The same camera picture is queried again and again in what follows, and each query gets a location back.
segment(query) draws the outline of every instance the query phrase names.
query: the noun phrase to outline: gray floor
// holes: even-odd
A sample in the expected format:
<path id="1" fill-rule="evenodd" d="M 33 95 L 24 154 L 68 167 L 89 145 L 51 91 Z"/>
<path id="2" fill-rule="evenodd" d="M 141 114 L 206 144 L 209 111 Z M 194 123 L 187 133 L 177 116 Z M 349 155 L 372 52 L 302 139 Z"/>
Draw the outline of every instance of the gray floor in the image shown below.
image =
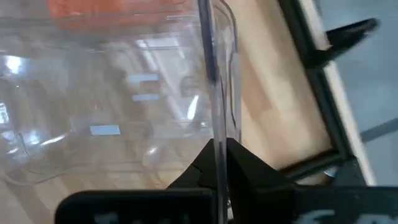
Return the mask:
<path id="1" fill-rule="evenodd" d="M 381 27 L 336 60 L 360 131 L 398 118 L 398 1 L 318 0 L 325 29 L 370 17 Z M 366 143 L 381 185 L 398 185 L 398 133 Z"/>

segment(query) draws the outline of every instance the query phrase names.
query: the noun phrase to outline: black clip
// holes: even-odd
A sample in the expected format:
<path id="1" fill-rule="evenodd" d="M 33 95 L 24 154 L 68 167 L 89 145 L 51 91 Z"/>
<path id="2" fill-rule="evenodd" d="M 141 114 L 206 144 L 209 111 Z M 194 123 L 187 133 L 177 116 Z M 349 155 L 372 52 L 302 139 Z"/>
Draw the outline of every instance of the black clip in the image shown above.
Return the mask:
<path id="1" fill-rule="evenodd" d="M 326 35 L 331 47 L 327 50 L 315 50 L 305 68 L 310 73 L 317 73 L 331 60 L 334 60 L 357 43 L 365 39 L 371 31 L 379 27 L 380 22 L 375 19 L 366 19 L 360 22 L 329 30 Z"/>

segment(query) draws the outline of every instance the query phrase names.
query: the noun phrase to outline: transparent plastic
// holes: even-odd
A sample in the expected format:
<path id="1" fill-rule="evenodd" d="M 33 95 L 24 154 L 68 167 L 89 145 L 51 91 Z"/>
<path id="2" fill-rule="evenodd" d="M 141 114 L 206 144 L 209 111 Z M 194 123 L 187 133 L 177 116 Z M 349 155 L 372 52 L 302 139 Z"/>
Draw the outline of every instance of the transparent plastic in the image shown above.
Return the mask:
<path id="1" fill-rule="evenodd" d="M 223 1 L 200 2 L 1 2 L 4 179 L 138 173 L 164 188 L 214 138 L 222 180 L 241 129 L 236 31 Z"/>

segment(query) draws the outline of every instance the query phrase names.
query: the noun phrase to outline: orange object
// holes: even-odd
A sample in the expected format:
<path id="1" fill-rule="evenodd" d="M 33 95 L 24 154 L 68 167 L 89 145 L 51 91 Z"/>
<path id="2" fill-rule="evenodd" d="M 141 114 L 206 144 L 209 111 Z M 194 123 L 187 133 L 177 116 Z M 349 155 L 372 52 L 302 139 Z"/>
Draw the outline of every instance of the orange object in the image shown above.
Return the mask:
<path id="1" fill-rule="evenodd" d="M 180 15 L 188 0 L 48 0 L 62 27 L 103 29 L 114 25 L 151 25 Z"/>

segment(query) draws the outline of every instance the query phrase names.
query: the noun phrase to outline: wooden surface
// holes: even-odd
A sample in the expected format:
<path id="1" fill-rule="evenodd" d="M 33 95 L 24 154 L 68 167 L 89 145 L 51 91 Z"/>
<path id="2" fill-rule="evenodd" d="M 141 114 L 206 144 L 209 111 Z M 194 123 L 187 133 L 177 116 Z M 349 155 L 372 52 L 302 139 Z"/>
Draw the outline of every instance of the wooden surface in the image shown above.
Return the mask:
<path id="1" fill-rule="evenodd" d="M 236 16 L 239 28 L 243 144 L 275 168 L 301 161 L 328 149 L 329 138 L 277 1 L 229 0 L 228 3 Z M 116 83 L 110 84 L 110 88 L 122 93 L 127 91 L 117 88 L 117 84 L 116 80 Z M 124 105 L 123 100 L 126 99 L 116 100 L 115 103 Z M 63 103 L 67 104 L 68 100 L 64 99 Z M 52 115 L 52 119 L 61 122 L 59 120 L 63 116 L 63 107 L 59 105 L 58 107 L 59 110 Z M 163 111 L 158 108 L 154 113 L 159 112 Z M 125 106 L 119 115 L 134 116 L 137 113 L 140 114 L 140 111 L 136 111 L 136 107 Z M 206 143 L 204 139 L 205 137 L 195 139 L 195 144 L 186 142 L 176 146 L 197 148 L 190 151 L 191 154 L 187 156 L 189 159 L 183 165 L 187 166 L 189 160 L 195 157 L 198 149 Z M 117 138 L 111 142 L 97 142 L 95 146 L 100 149 L 109 146 L 116 148 L 113 146 L 114 143 L 118 144 Z M 85 158 L 92 156 L 92 153 L 95 151 L 90 149 L 85 151 Z M 126 154 L 123 153 L 117 155 L 119 159 L 124 156 Z M 44 169 L 53 167 L 52 165 L 50 163 Z M 178 167 L 172 171 L 152 172 L 152 169 L 148 169 L 147 164 L 144 164 L 144 168 L 136 169 L 138 172 L 64 175 L 34 187 L 21 187 L 2 181 L 0 182 L 0 223 L 52 223 L 52 215 L 57 204 L 71 193 L 85 189 L 162 188 L 178 177 L 183 169 L 184 167 Z"/>

